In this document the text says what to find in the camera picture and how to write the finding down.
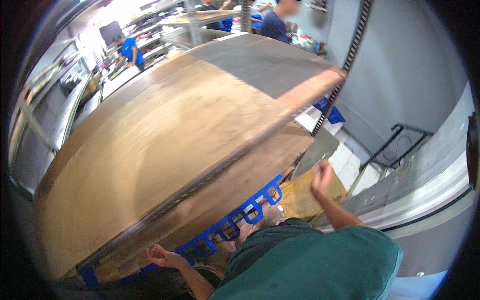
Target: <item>metal pole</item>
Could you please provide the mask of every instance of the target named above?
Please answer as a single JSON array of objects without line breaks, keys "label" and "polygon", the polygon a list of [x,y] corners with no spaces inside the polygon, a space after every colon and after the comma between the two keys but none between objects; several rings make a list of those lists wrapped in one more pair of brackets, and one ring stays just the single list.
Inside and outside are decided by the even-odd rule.
[{"label": "metal pole", "polygon": [[250,16],[250,9],[247,5],[247,0],[240,0],[241,3],[241,30],[252,33],[252,19]]},{"label": "metal pole", "polygon": [[185,0],[185,9],[187,10],[188,22],[190,23],[190,35],[192,36],[193,46],[202,44],[202,36],[200,35],[200,22],[198,21],[195,2],[193,0]]}]

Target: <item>hand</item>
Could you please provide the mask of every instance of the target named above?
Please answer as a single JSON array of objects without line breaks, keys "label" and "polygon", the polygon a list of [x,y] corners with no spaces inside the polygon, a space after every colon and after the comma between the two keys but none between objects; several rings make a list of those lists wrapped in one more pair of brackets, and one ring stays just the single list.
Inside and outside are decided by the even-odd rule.
[{"label": "hand", "polygon": [[326,162],[321,161],[312,168],[313,179],[310,190],[315,197],[326,198],[328,184],[332,180],[333,168]]},{"label": "hand", "polygon": [[181,270],[189,266],[187,260],[181,255],[167,251],[158,244],[155,244],[151,250],[147,248],[146,254],[149,261],[162,268],[175,268]]}]

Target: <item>person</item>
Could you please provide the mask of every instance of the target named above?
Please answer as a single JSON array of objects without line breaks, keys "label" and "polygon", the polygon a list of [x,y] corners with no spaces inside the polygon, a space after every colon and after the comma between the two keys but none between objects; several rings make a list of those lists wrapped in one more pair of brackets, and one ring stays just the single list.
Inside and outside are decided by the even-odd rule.
[{"label": "person", "polygon": [[287,37],[287,26],[283,19],[297,14],[300,5],[301,0],[276,0],[275,9],[264,19],[262,35],[289,43],[290,40]]},{"label": "person", "polygon": [[[266,4],[265,6],[263,6],[262,8],[252,7],[252,5],[253,5],[253,0],[247,0],[247,5],[248,5],[248,8],[250,9],[250,15],[258,15],[260,18],[262,18],[261,13],[262,13],[263,11],[265,11],[266,9],[268,9],[269,7],[272,6],[271,3],[268,3],[268,4]],[[234,10],[234,11],[241,11],[241,5],[235,6],[235,7],[233,8],[233,10]],[[253,16],[251,17],[251,20],[252,20],[252,25],[254,25],[254,24],[262,24],[262,23],[263,23],[263,20],[253,18]],[[232,25],[232,29],[231,29],[230,32],[232,32],[232,33],[242,32],[242,29],[241,29],[241,17],[240,17],[240,16],[233,18],[233,25]]]},{"label": "person", "polygon": [[145,71],[144,67],[144,57],[142,53],[137,49],[137,44],[135,40],[131,37],[122,38],[121,36],[115,36],[113,42],[120,47],[120,53],[122,54],[121,59],[115,64],[115,69],[123,64],[125,59],[129,61],[128,67],[137,66],[140,72]]},{"label": "person", "polygon": [[402,260],[400,247],[327,196],[331,165],[320,162],[312,173],[311,193],[334,232],[298,218],[255,231],[228,259],[216,291],[174,252],[156,244],[147,258],[179,270],[198,300],[385,299]]},{"label": "person", "polygon": [[[200,7],[199,11],[216,11],[216,10],[222,11],[225,8],[227,8],[230,5],[230,3],[232,3],[231,0],[227,0],[223,3],[223,5],[219,9],[217,9],[215,6],[212,5],[212,2],[213,2],[213,0],[204,0],[204,3]],[[222,28],[220,26],[220,22],[213,22],[213,23],[207,24],[207,28],[208,29],[215,29],[215,30],[222,30]]]}]

